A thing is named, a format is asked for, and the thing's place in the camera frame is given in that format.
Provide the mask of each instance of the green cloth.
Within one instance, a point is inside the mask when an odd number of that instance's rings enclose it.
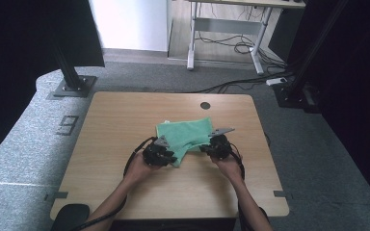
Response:
[[[212,122],[210,117],[193,121],[165,122],[156,126],[157,136],[165,136],[169,151],[174,152],[173,156],[177,158],[172,165],[179,167],[185,153],[202,144],[209,144],[208,137],[212,132]]]

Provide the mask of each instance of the human hand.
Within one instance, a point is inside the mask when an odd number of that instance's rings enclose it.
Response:
[[[212,163],[218,166],[221,173],[230,181],[235,182],[238,180],[242,180],[242,170],[240,169],[236,159],[229,155],[224,159],[218,159],[215,157],[210,157]]]
[[[143,151],[139,151],[133,158],[124,180],[132,184],[138,184],[144,181],[152,171],[158,170],[161,167],[149,166],[144,161]]]

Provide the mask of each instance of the floor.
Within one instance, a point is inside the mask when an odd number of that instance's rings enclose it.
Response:
[[[203,63],[188,71],[186,62],[160,53],[126,52],[105,58],[105,68],[77,69],[98,77],[88,98],[51,100],[50,91],[62,80],[60,71],[38,79],[38,92],[0,145],[0,230],[50,229],[51,205],[96,91],[184,92],[257,78],[244,64]],[[370,188],[320,115],[280,108],[264,84],[241,84],[226,93],[253,98],[270,138],[290,207],[287,217],[270,218],[275,230],[370,230]],[[58,135],[64,116],[78,116],[70,136]]]

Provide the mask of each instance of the black curtain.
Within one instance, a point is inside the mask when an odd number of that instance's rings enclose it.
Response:
[[[370,184],[370,1],[347,1],[304,78],[318,89],[323,117]]]
[[[88,1],[0,0],[0,143],[36,92],[59,69],[53,38],[73,66],[104,66]]]

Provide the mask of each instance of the wooden table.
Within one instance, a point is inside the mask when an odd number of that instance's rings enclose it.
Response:
[[[202,102],[210,104],[204,110]],[[233,127],[226,134],[243,154],[246,184],[269,216],[289,213],[278,174],[249,95],[98,92],[68,164],[50,217],[66,204],[88,204],[94,211],[122,179],[129,155],[155,126],[210,116],[215,128]],[[205,153],[188,152],[180,168],[163,167],[128,196],[116,219],[236,218],[237,198],[228,181]]]
[[[303,0],[296,3],[293,0],[188,0],[192,2],[191,6],[191,43],[188,49],[187,69],[194,69],[195,59],[195,31],[218,32],[241,35],[257,36],[254,46],[250,48],[251,58],[258,75],[264,74],[263,68],[257,56],[260,43],[263,40],[264,33],[269,22],[270,14],[273,8],[302,9],[305,7]],[[202,18],[197,16],[198,3],[215,3],[228,5],[243,5],[264,7],[265,13],[261,22],[241,21],[241,20],[223,20],[216,18]]]

